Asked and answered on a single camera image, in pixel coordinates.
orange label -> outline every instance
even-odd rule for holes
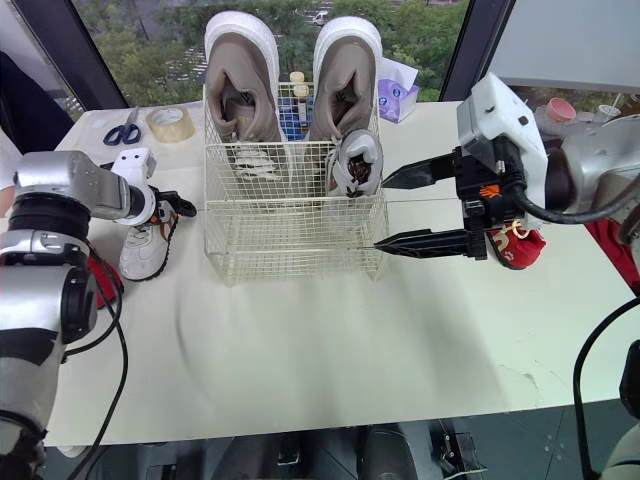
[[[489,198],[499,197],[500,185],[486,185],[480,189],[480,195]]]

red cloth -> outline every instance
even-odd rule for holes
[[[604,218],[585,226],[595,241],[598,242],[600,248],[609,257],[618,273],[622,275],[624,281],[633,290],[633,293],[640,295],[640,274],[638,274],[638,269],[633,261],[631,248],[628,245],[618,243],[620,225],[613,220]]]
[[[516,228],[521,235],[526,233],[520,227]],[[547,244],[537,230],[531,230],[525,238],[516,237],[511,228],[491,232],[490,235],[489,239],[500,263],[514,270],[523,270],[532,265]]]
[[[120,279],[120,275],[118,275],[118,272],[116,272],[116,269],[113,268],[109,264],[109,262],[105,260],[104,263],[107,265],[109,270],[111,270],[111,273],[113,274],[113,277],[116,279],[116,283],[118,284],[118,287],[122,292],[124,290],[124,287],[122,286],[122,280]],[[112,302],[116,298],[116,292],[113,290],[113,286],[111,285],[111,280],[109,279],[109,276],[107,275],[107,273],[102,269],[100,264],[93,259],[93,257],[89,257],[89,268],[91,269],[91,273],[93,273],[93,276],[96,277],[96,282],[98,282],[98,284],[100,284],[100,286],[102,287],[102,291],[107,296],[107,300],[109,302]],[[98,308],[104,307],[102,296],[98,293],[97,297],[98,297],[97,298]]]

white wire basket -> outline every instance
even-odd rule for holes
[[[293,83],[279,85],[280,123],[304,138]],[[311,117],[313,85],[306,108]],[[376,279],[388,235],[382,188],[358,198],[327,197],[332,142],[223,143],[205,109],[205,253],[228,285],[361,271]],[[369,129],[378,134],[378,115]],[[257,178],[252,168],[262,169]]]

blue scissors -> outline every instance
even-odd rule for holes
[[[131,145],[132,143],[139,142],[142,132],[140,132],[140,128],[133,123],[136,120],[136,115],[138,115],[138,107],[131,111],[123,125],[118,125],[109,130],[109,133],[105,135],[102,142],[105,145],[118,145],[120,142],[125,145]]]

table surface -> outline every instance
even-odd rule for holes
[[[455,103],[421,104],[382,121],[385,171],[449,152]],[[188,105],[202,126],[200,103]],[[127,111],[85,113],[58,149],[96,163],[118,147],[104,133]],[[142,119],[146,109],[141,109]],[[172,145],[146,124],[152,183],[203,207],[201,128]],[[451,181],[388,191],[391,233],[461,226]],[[153,442],[476,415],[572,403],[571,373],[592,328],[632,294],[581,226],[546,226],[538,262],[512,271],[495,259],[386,257],[364,274],[226,287],[203,253],[202,215],[181,219],[166,270],[126,283],[130,354],[124,394],[105,443]],[[126,228],[93,220],[90,238],[117,265]],[[639,314],[628,317],[638,318]],[[87,342],[109,319],[99,323]],[[640,322],[616,322],[585,366],[586,401],[617,396]],[[50,445],[93,441],[121,370],[115,336],[60,369]]]

